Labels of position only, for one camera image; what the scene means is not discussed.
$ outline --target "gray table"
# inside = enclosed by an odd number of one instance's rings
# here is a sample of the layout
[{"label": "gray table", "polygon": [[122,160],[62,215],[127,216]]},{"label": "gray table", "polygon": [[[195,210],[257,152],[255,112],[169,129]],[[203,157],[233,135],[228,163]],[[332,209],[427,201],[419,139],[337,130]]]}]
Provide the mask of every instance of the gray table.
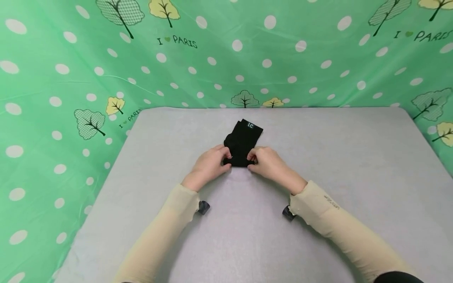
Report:
[{"label": "gray table", "polygon": [[[399,108],[142,111],[56,282],[109,282],[173,186],[242,118],[264,129],[258,145],[315,180],[422,280],[451,282],[453,180]],[[360,281],[331,242],[282,217],[287,193],[247,169],[201,196],[210,211],[186,227],[156,282]]]}]

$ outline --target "person's left hand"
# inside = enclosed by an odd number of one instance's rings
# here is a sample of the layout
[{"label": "person's left hand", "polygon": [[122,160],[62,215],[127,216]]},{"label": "person's left hand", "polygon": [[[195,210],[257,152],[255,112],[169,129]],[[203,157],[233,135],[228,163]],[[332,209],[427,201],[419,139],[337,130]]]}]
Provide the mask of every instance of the person's left hand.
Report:
[{"label": "person's left hand", "polygon": [[221,164],[225,157],[231,158],[231,153],[230,149],[223,144],[203,153],[195,162],[192,171],[181,182],[181,185],[198,192],[209,181],[231,169],[231,164]]}]

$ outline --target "green fabric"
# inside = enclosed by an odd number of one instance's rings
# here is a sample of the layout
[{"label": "green fabric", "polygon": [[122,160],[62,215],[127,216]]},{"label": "green fabric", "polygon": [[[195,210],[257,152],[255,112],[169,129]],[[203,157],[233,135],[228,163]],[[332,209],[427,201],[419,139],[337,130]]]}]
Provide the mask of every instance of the green fabric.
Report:
[{"label": "green fabric", "polygon": [[109,1],[0,9],[0,282],[53,281],[146,108],[399,106],[453,173],[453,2]]}]

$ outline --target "black clip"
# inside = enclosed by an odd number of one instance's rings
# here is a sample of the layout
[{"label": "black clip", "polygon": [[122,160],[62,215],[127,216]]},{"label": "black clip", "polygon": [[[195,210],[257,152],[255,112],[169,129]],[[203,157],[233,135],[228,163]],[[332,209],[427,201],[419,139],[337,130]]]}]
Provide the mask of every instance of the black clip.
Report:
[{"label": "black clip", "polygon": [[205,202],[205,201],[200,201],[198,203],[198,212],[201,214],[201,215],[205,215],[206,212],[209,210],[211,206],[209,205],[209,203]]},{"label": "black clip", "polygon": [[289,206],[286,206],[282,212],[283,216],[288,219],[290,222],[296,217],[291,211],[289,211]]}]

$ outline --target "beige sleeve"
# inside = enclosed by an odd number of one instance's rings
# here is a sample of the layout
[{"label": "beige sleeve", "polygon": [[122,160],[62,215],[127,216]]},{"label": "beige sleeve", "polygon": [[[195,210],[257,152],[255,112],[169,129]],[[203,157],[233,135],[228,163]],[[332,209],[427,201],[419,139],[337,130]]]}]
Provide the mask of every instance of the beige sleeve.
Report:
[{"label": "beige sleeve", "polygon": [[198,210],[198,193],[177,185],[121,264],[113,283],[154,283],[169,248]]},{"label": "beige sleeve", "polygon": [[336,204],[313,181],[290,197],[290,211],[302,217],[322,236],[329,238],[373,282],[389,271],[414,275],[402,258],[377,234]]}]

